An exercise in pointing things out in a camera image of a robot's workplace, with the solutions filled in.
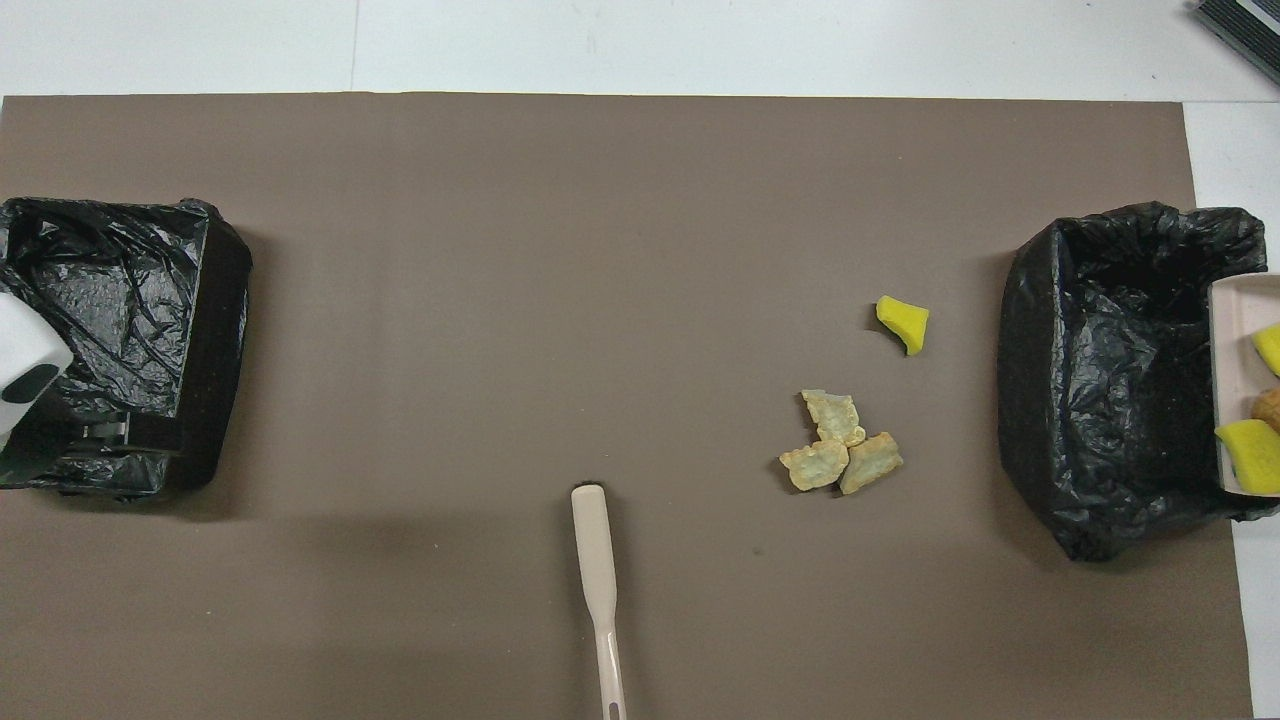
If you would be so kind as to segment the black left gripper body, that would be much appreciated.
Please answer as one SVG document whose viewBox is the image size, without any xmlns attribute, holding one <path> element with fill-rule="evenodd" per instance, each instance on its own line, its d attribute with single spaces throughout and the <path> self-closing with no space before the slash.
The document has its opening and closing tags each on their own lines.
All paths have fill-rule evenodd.
<svg viewBox="0 0 1280 720">
<path fill-rule="evenodd" d="M 55 460 L 82 437 L 82 427 L 61 400 L 37 400 L 15 424 L 15 460 Z"/>
</svg>

